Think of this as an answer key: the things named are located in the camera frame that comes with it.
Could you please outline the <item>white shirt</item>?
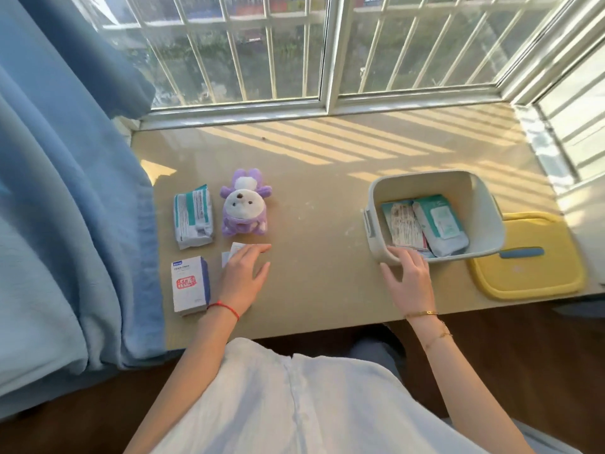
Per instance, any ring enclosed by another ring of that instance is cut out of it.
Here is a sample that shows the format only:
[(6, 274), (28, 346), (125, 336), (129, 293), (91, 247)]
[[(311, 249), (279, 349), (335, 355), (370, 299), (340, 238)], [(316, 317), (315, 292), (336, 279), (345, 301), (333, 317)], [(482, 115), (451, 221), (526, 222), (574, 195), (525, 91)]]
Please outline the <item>white shirt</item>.
[(152, 454), (488, 454), (376, 363), (227, 344), (214, 381)]

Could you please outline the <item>white window frame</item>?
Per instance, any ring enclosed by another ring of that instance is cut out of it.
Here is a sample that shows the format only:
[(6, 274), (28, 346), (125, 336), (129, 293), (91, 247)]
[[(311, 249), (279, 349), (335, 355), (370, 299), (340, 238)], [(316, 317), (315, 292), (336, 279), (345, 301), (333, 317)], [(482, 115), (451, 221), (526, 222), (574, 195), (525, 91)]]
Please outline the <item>white window frame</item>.
[(605, 0), (71, 0), (155, 88), (130, 132), (244, 124), (303, 141), (386, 141), (354, 115), (486, 147), (521, 144), (510, 107), (605, 27)]

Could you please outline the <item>white plastic storage bin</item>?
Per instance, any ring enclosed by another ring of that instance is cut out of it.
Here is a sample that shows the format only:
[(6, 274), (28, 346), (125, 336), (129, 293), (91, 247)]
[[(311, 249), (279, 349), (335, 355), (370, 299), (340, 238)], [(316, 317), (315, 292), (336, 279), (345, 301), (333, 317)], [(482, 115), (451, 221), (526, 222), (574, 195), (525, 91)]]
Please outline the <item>white plastic storage bin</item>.
[(369, 185), (367, 206), (362, 216), (368, 246), (376, 262), (389, 266), (399, 264), (387, 249), (391, 245), (391, 236), (381, 209), (382, 203), (435, 194), (442, 194), (450, 202), (470, 243), (452, 256), (432, 258), (429, 263), (485, 257), (503, 247), (503, 215), (481, 178), (462, 169), (412, 172), (382, 176)]

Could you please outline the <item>blue curtain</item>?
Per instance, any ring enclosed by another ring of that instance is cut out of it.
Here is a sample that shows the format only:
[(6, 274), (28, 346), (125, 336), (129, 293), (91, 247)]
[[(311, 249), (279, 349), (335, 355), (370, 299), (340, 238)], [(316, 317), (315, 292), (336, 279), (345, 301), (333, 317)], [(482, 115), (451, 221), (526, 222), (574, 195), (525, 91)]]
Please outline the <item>blue curtain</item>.
[(166, 353), (155, 87), (72, 0), (0, 0), (0, 421)]

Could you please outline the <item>person's right forearm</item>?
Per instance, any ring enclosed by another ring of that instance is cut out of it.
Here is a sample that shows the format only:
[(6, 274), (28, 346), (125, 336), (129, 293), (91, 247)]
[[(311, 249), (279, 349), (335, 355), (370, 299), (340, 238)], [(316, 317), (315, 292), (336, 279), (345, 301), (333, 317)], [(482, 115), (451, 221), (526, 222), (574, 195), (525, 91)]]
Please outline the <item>person's right forearm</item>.
[(437, 315), (407, 320), (458, 432), (490, 454), (536, 454)]

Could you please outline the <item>small white paper sachet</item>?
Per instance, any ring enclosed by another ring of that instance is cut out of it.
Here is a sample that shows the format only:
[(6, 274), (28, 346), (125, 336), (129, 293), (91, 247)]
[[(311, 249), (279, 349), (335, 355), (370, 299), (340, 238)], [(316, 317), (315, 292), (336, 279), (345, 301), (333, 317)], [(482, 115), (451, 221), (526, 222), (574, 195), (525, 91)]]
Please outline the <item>small white paper sachet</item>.
[(229, 252), (222, 252), (222, 267), (225, 268), (229, 260), (242, 248), (246, 246), (245, 243), (233, 242)]

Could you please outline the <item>purple white plush toy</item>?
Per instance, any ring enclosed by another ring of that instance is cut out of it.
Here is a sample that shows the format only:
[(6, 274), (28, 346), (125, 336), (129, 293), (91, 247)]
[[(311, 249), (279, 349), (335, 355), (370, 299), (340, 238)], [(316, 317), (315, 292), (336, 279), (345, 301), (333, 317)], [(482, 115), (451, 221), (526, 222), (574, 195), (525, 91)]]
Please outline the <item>purple white plush toy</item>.
[(220, 190), (220, 197), (224, 199), (223, 236), (266, 234), (268, 210), (265, 199), (271, 195), (272, 187), (264, 183), (259, 169), (236, 170), (231, 185), (222, 186)]

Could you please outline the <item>white medicine box red label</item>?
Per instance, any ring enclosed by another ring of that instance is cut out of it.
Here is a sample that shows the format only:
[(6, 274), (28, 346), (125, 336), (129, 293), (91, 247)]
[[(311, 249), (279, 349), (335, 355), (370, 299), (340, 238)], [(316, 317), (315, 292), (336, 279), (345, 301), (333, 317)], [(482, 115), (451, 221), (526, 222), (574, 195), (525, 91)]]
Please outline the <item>white medicine box red label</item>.
[(210, 281), (206, 260), (197, 256), (174, 261), (170, 273), (174, 312), (185, 316), (207, 310)]

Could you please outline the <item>white window security bars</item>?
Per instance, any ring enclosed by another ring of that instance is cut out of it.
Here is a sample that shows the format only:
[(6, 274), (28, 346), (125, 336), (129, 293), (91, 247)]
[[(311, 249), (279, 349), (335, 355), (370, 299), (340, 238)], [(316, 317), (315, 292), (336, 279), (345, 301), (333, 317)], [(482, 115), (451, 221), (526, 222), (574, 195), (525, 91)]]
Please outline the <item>white window security bars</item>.
[(494, 84), (563, 0), (78, 0), (153, 109)]

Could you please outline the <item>person's right hand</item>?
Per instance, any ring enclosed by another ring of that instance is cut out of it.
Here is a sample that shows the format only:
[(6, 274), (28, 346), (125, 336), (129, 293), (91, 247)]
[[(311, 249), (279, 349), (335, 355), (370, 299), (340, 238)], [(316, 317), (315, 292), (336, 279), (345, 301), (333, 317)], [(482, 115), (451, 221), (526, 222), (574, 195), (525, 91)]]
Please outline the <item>person's right hand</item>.
[(394, 305), (404, 319), (437, 315), (435, 295), (429, 274), (429, 265), (422, 255), (405, 247), (388, 247), (402, 268), (399, 292), (390, 292)]

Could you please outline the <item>person's left hand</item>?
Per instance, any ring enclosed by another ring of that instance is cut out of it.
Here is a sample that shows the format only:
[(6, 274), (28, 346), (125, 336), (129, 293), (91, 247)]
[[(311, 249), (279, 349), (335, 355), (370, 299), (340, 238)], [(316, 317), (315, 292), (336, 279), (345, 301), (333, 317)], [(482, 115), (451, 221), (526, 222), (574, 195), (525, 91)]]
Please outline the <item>person's left hand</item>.
[(226, 317), (236, 322), (247, 312), (259, 293), (254, 293), (252, 281), (259, 257), (272, 248), (271, 244), (248, 244), (240, 249), (224, 268), (222, 289), (218, 300), (210, 305), (208, 316)]

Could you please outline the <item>flat printed pale packet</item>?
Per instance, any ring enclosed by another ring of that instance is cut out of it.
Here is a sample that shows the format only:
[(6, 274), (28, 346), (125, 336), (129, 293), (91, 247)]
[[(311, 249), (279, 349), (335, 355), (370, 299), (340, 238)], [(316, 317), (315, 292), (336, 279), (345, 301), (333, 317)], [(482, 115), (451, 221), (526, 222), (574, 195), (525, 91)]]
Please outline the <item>flat printed pale packet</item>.
[(428, 242), (413, 210), (412, 200), (382, 203), (381, 209), (387, 222), (392, 244), (430, 254)]

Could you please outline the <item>person's left forearm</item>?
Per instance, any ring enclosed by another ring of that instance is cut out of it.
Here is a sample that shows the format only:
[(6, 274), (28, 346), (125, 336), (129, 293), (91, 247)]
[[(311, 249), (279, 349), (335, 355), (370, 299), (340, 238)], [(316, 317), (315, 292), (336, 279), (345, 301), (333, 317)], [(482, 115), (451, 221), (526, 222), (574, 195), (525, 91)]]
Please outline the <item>person's left forearm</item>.
[(226, 317), (198, 321), (192, 341), (135, 431), (124, 454), (150, 454), (216, 377), (237, 324)]

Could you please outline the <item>teal white wet wipes pack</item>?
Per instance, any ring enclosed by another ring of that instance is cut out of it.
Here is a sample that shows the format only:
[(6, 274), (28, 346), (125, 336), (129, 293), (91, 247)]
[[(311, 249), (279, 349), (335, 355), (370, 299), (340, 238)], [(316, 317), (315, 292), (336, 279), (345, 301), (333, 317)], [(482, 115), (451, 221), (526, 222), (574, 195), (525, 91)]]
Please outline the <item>teal white wet wipes pack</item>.
[(414, 199), (412, 209), (435, 258), (452, 256), (469, 246), (467, 234), (443, 195)]

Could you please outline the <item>white teal striped wipes pack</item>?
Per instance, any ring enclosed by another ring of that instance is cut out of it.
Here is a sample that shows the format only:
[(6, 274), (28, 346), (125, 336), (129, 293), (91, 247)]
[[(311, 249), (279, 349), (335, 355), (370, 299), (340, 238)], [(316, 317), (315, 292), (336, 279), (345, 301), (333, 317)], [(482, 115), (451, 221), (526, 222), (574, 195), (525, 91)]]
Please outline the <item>white teal striped wipes pack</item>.
[(180, 250), (214, 242), (214, 219), (207, 184), (174, 197), (174, 229)]

